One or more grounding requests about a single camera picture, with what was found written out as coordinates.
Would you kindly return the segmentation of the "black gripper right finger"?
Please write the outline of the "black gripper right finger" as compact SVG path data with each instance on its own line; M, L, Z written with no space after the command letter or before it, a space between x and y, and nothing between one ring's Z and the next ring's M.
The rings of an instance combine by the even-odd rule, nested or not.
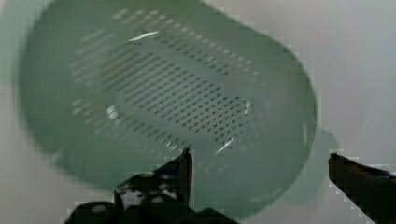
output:
M395 176L332 153L329 179L375 224L395 224Z

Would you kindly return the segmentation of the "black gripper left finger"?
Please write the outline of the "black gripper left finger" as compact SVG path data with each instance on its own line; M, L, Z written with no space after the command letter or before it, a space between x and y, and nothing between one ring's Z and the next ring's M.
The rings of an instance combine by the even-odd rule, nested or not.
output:
M126 210L162 198L189 204L192 182L192 156L185 147L181 154L151 173L133 175L116 186L116 206Z

